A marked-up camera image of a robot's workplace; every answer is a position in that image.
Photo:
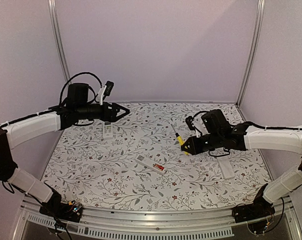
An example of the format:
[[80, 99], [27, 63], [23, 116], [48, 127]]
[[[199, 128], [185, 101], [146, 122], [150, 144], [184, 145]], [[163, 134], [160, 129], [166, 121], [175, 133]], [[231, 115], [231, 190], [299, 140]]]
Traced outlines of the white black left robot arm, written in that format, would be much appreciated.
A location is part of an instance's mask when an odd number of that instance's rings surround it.
[[103, 84], [97, 75], [80, 72], [64, 84], [56, 105], [0, 123], [0, 182], [36, 199], [54, 217], [61, 217], [65, 213], [61, 195], [18, 166], [12, 152], [26, 143], [73, 126], [86, 127], [95, 120], [115, 123], [129, 115], [128, 108], [105, 100], [113, 87], [112, 81]]

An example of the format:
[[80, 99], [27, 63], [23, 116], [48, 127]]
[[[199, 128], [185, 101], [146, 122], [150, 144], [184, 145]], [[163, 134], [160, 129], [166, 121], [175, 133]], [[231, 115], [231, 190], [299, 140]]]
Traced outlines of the yellow handled screwdriver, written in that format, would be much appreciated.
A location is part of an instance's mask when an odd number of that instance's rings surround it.
[[184, 144], [184, 141], [182, 140], [181, 136], [176, 132], [174, 126], [172, 124], [170, 124], [170, 125], [175, 133], [175, 136], [176, 136], [176, 139], [177, 139], [179, 145], [182, 146]]

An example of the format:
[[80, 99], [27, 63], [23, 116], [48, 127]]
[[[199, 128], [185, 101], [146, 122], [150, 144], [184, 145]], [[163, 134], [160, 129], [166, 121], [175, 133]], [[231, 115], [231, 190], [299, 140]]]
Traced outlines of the white remote control with batteries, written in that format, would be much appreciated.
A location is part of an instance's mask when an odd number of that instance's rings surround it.
[[142, 155], [138, 155], [137, 157], [136, 157], [136, 162], [137, 163], [139, 163], [139, 164], [141, 164], [142, 166], [144, 166], [144, 167], [146, 167], [146, 168], [148, 168], [148, 169], [151, 169], [152, 171], [154, 171], [154, 172], [157, 172], [157, 173], [159, 173], [159, 174], [165, 174], [166, 172], [167, 172], [167, 169], [164, 171], [164, 172], [160, 172], [160, 171], [158, 171], [158, 170], [156, 170], [154, 167], [153, 167], [153, 165], [154, 164], [159, 164], [159, 165], [162, 165], [162, 164], [160, 164], [160, 163], [156, 163], [155, 161], [153, 161], [153, 160], [151, 160], [150, 158], [147, 158], [147, 157], [145, 157], [145, 156], [142, 156]]

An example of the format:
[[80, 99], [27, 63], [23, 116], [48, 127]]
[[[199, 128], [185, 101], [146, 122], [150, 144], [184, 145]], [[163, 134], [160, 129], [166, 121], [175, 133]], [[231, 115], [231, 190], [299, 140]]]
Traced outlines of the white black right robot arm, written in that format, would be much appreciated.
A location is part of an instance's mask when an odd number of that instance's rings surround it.
[[[181, 145], [191, 155], [219, 148], [226, 151], [273, 150], [295, 153], [302, 160], [302, 126], [261, 126], [251, 121], [232, 125], [220, 109], [203, 111], [206, 134], [192, 136]], [[250, 205], [249, 214], [260, 218], [281, 197], [302, 186], [302, 161], [280, 177], [262, 186]]]

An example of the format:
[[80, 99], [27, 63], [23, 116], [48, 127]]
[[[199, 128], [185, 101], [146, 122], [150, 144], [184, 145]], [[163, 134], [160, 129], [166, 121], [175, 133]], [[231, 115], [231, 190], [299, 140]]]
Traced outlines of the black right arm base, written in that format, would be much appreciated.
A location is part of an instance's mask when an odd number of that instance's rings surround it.
[[232, 208], [232, 217], [236, 223], [247, 222], [275, 214], [272, 203], [265, 200], [255, 200], [253, 203], [241, 203]]

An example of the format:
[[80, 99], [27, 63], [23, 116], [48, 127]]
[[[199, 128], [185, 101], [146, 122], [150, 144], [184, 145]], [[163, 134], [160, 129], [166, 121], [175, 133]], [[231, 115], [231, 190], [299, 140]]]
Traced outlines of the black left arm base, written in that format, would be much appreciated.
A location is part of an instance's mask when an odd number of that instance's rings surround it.
[[52, 198], [41, 204], [39, 212], [49, 217], [79, 223], [82, 217], [83, 204], [75, 200], [62, 202], [59, 198]]

